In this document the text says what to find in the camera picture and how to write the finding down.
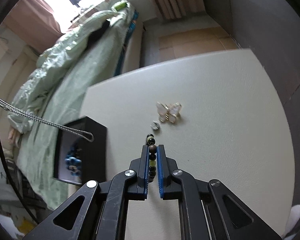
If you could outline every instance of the open box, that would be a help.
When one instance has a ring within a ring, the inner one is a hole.
[[[94,136],[94,141],[88,142],[78,135],[59,129],[54,157],[53,178],[78,186],[89,180],[106,181],[107,128],[87,116],[70,122],[65,126],[91,132]],[[75,142],[78,148],[81,149],[78,152],[82,161],[81,176],[71,175],[71,171],[67,169],[65,162],[70,147]]]

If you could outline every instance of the white table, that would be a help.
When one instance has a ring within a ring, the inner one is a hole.
[[[141,154],[156,102],[182,104],[178,123],[161,124],[156,145],[196,179],[221,180],[278,234],[290,214],[294,156],[278,95],[248,49],[162,62],[88,89],[81,115],[108,127],[107,177]],[[130,201],[126,239],[180,239],[177,201]]]

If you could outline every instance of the green bedsheet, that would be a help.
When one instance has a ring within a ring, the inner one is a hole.
[[[83,26],[61,38],[39,58],[39,68],[20,88],[13,105],[52,122],[68,123],[79,117],[88,87],[113,77],[134,8],[103,11]],[[89,33],[111,18],[110,27],[100,40],[84,52]],[[53,161],[58,129],[8,114],[11,125],[24,133],[17,166],[33,190],[56,209],[68,196],[68,184],[54,180]]]

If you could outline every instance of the bed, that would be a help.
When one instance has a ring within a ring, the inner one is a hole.
[[[82,53],[72,60],[69,60],[69,53],[75,52],[71,52],[71,46],[84,47],[80,43],[82,39],[62,37],[59,44],[44,52],[37,61],[41,68],[30,75],[12,104],[49,121],[65,124],[79,117],[88,87],[113,77],[118,71],[121,74],[139,68],[143,25],[136,18],[134,7],[127,4],[119,13],[96,13],[103,15],[93,24],[100,27],[105,19],[110,19],[110,26],[93,46],[87,50],[82,49]],[[127,42],[126,36],[132,23],[135,26]],[[119,67],[118,61],[122,54],[124,58]],[[63,62],[67,67],[63,68],[60,64],[58,69],[48,73],[52,69],[52,61],[54,66]],[[52,179],[58,129],[11,113],[8,114],[8,119],[15,129],[23,133],[20,149],[14,151],[18,168],[26,176],[34,192],[47,203],[48,208],[56,209],[69,194],[68,184]]]

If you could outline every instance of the black cable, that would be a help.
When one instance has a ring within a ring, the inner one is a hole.
[[[1,145],[1,141],[0,141],[0,158],[1,158],[1,163],[3,166],[3,169],[6,173],[7,179],[10,183],[10,185],[12,186],[14,192],[16,193],[18,199],[20,200],[21,204],[23,205],[23,207],[25,208],[25,210],[28,212],[28,214],[30,215],[30,217],[34,220],[34,222],[36,222],[37,224],[39,224],[39,222],[37,221],[36,217],[32,214],[32,212],[30,211],[30,209],[28,208],[28,206],[26,205],[26,203],[24,202],[23,198],[20,195],[20,192],[18,191],[16,185],[14,184],[14,181],[10,175],[9,172],[9,168],[6,162],[6,158],[4,157],[4,153],[3,153],[3,149],[2,149],[2,145]]]

